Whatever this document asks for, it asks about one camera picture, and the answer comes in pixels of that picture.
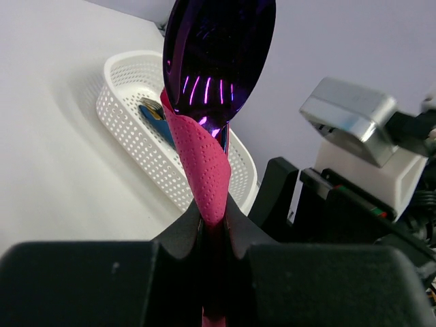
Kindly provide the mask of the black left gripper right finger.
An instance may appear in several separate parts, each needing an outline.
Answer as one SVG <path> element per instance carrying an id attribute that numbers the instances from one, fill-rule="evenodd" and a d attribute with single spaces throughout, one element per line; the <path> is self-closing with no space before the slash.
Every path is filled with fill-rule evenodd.
<path id="1" fill-rule="evenodd" d="M 229 326 L 434 326 L 415 266 L 377 245 L 281 244 L 229 199 Z"/>

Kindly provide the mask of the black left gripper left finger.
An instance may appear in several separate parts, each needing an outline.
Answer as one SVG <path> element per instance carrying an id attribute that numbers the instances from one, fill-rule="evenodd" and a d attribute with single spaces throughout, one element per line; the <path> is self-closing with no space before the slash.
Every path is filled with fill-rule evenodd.
<path id="1" fill-rule="evenodd" d="M 1 257 L 2 326 L 200 326 L 195 204 L 148 241 L 24 242 Z"/>

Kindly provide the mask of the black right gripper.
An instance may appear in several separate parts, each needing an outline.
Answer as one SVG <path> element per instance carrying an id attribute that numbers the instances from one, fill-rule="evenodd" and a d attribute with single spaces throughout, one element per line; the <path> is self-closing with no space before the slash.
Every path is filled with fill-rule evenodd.
<path id="1" fill-rule="evenodd" d="M 392 222 L 385 204 L 332 170 L 298 171 L 284 158 L 268 162 L 249 212 L 263 232 L 281 244 L 377 245 L 402 252 L 415 266 L 430 302 L 435 302 L 435 253 L 412 234 L 424 218 L 413 213 Z"/>

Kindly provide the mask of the pink paper napkin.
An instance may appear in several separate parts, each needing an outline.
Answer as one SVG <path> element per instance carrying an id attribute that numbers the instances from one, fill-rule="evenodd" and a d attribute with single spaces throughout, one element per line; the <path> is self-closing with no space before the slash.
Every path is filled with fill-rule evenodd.
<path id="1" fill-rule="evenodd" d="M 160 100 L 176 151 L 202 220 L 203 326 L 226 325 L 225 259 L 223 218 L 228 198 L 231 168 L 224 150 L 199 123 L 178 115 L 166 90 Z"/>

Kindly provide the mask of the purple metal spoon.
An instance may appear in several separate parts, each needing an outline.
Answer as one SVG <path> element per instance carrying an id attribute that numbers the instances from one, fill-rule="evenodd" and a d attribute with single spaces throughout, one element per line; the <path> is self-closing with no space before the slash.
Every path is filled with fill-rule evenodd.
<path id="1" fill-rule="evenodd" d="M 223 150 L 229 122 L 254 90 L 270 50 L 276 3 L 175 1 L 163 47 L 163 79 L 175 114 L 203 127 Z"/>

